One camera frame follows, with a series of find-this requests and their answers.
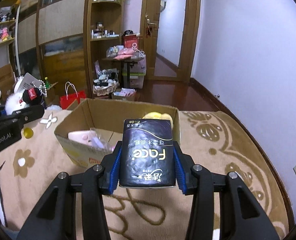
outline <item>yellow plush toy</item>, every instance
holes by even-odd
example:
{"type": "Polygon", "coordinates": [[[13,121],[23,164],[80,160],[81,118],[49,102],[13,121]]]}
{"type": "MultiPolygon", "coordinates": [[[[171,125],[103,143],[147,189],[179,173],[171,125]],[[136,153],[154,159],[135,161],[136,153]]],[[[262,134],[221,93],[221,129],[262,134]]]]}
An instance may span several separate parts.
{"type": "Polygon", "coordinates": [[[163,120],[169,120],[171,123],[171,128],[174,128],[174,122],[170,116],[170,114],[161,114],[158,112],[150,112],[146,114],[142,119],[163,119],[163,120]]]}

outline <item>white flower design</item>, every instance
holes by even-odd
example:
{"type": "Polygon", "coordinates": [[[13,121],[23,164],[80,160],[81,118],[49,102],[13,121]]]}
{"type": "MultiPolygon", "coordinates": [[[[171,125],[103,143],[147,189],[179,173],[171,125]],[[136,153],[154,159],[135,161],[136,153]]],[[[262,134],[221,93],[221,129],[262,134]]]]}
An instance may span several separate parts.
{"type": "Polygon", "coordinates": [[[57,117],[52,117],[52,113],[49,115],[48,119],[41,119],[40,123],[46,124],[46,129],[50,127],[50,125],[54,122],[57,122],[57,117]]]}

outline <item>metal screw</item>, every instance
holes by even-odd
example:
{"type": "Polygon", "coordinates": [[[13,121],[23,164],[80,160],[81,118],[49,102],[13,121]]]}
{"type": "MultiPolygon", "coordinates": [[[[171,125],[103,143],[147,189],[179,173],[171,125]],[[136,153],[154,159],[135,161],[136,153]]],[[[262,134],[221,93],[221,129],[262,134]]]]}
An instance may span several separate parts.
{"type": "Polygon", "coordinates": [[[235,172],[229,172],[229,177],[232,179],[236,179],[238,177],[238,175],[235,172]]]}
{"type": "Polygon", "coordinates": [[[202,170],[202,166],[200,164],[195,164],[193,167],[192,167],[195,171],[201,171],[202,170]]]}
{"type": "Polygon", "coordinates": [[[61,173],[58,174],[59,179],[64,179],[66,177],[67,177],[67,173],[65,173],[65,172],[61,172],[61,173]]]}
{"type": "Polygon", "coordinates": [[[103,167],[100,164],[96,164],[95,166],[93,166],[94,171],[101,171],[103,167]]]}

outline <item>blue gripper pad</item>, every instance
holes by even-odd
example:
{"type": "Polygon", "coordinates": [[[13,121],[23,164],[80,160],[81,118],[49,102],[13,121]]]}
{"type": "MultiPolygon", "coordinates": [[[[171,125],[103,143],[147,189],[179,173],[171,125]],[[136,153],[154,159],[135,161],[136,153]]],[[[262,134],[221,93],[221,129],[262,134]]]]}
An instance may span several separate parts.
{"type": "Polygon", "coordinates": [[[184,168],[180,162],[178,153],[174,147],[175,173],[179,189],[183,194],[187,194],[186,176],[184,168]]]}
{"type": "Polygon", "coordinates": [[[119,180],[119,170],[120,170],[120,157],[121,157],[121,149],[119,148],[117,157],[112,165],[110,176],[109,176],[109,187],[108,192],[109,194],[112,194],[114,190],[117,188],[118,180],[119,180]]]}

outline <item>door handle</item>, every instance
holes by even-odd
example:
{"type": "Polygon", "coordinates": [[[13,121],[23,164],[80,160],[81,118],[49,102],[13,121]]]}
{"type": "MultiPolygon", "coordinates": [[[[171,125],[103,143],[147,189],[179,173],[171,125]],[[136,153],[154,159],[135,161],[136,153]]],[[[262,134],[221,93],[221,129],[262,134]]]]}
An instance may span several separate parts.
{"type": "Polygon", "coordinates": [[[150,22],[150,19],[147,19],[147,24],[148,24],[148,25],[157,25],[157,23],[151,23],[151,22],[150,22]]]}

